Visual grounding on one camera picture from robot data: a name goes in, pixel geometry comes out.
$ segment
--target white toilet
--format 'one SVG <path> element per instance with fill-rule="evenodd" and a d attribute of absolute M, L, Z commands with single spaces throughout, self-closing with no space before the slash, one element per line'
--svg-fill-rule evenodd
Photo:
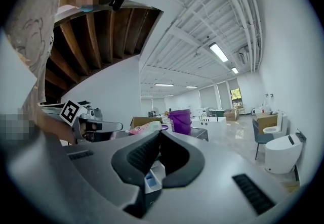
<path fill-rule="evenodd" d="M 268 142 L 265 145 L 265 169 L 270 173 L 290 172 L 295 166 L 302 148 L 303 143 L 295 134 Z"/>
<path fill-rule="evenodd" d="M 286 114 L 278 111 L 277 126 L 267 127 L 263 129 L 264 134 L 272 134 L 275 139 L 287 134 L 288 117 Z"/>

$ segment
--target person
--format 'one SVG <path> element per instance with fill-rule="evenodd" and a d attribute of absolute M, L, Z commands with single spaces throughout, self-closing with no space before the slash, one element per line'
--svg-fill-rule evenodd
<path fill-rule="evenodd" d="M 45 102 L 46 62 L 54 40 L 55 14 L 58 7 L 64 5 L 72 5 L 88 12 L 112 1 L 17 0 L 4 25 L 8 41 L 37 78 L 36 84 L 23 105 L 23 113 L 28 114 L 28 118 L 44 132 L 53 133 L 59 139 L 71 144 L 75 143 L 71 127 L 46 115 L 38 106 L 38 103 Z"/>

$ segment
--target glossy floor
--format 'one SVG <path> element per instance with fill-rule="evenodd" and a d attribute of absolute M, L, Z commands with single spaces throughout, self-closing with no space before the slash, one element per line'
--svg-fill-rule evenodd
<path fill-rule="evenodd" d="M 259 145 L 259 152 L 257 159 L 255 160 L 255 153 L 257 151 L 257 143 L 254 141 L 254 132 L 252 126 L 252 116 L 241 116 L 238 121 L 227 121 L 227 130 L 225 136 L 217 139 L 213 139 L 212 133 L 208 133 L 213 143 L 220 146 L 227 147 L 231 150 L 239 153 L 243 158 L 250 161 L 252 164 L 264 169 L 264 157 L 265 157 L 265 144 Z M 296 180 L 295 173 L 292 171 L 286 174 L 271 174 L 267 172 L 271 177 L 276 178 L 279 182 L 293 182 Z"/>

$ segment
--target wooden staircase underside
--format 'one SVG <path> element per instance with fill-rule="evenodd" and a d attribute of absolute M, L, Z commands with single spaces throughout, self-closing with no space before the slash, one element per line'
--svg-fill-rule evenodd
<path fill-rule="evenodd" d="M 151 8 L 101 10 L 57 24 L 46 64 L 47 102 L 58 102 L 88 77 L 140 54 L 159 13 Z"/>

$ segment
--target purple bucket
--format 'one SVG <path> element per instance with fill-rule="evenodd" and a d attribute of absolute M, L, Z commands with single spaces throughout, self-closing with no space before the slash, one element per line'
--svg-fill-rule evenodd
<path fill-rule="evenodd" d="M 190 110 L 172 111 L 169 113 L 172 131 L 188 135 L 191 132 Z"/>

